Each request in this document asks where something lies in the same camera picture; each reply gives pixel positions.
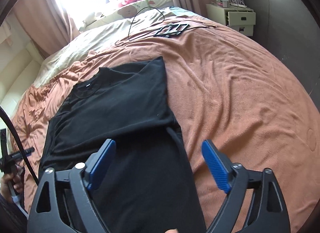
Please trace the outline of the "person left hand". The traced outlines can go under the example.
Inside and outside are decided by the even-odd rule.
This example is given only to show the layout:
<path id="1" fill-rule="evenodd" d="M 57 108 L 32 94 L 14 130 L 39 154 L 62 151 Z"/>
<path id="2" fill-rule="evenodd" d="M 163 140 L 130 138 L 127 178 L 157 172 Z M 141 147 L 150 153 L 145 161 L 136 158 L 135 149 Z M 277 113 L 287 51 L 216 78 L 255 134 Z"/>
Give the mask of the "person left hand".
<path id="1" fill-rule="evenodd" d="M 23 168 L 19 165 L 16 165 L 16 168 L 14 169 L 13 173 L 4 174 L 1 177 L 1 195 L 9 203 L 13 203 L 13 200 L 8 183 L 12 184 L 12 187 L 17 193 L 23 192 L 24 185 L 21 179 L 22 171 Z"/>

